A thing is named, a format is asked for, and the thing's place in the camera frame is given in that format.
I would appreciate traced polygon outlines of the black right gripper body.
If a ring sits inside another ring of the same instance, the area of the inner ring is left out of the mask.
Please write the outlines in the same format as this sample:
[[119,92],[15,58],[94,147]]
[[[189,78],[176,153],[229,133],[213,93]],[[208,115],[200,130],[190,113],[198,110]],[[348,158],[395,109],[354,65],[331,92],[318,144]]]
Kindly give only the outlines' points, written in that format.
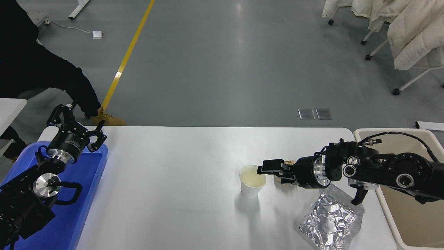
[[291,167],[298,186],[305,189],[314,189],[313,161],[314,156],[299,158]]

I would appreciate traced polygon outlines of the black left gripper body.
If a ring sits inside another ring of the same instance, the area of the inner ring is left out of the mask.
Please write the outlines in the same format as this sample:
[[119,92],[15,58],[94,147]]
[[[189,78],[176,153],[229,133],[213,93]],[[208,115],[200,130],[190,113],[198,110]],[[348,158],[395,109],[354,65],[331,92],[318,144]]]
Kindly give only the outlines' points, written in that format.
[[88,130],[59,130],[48,146],[48,156],[61,156],[66,159],[78,159],[89,143]]

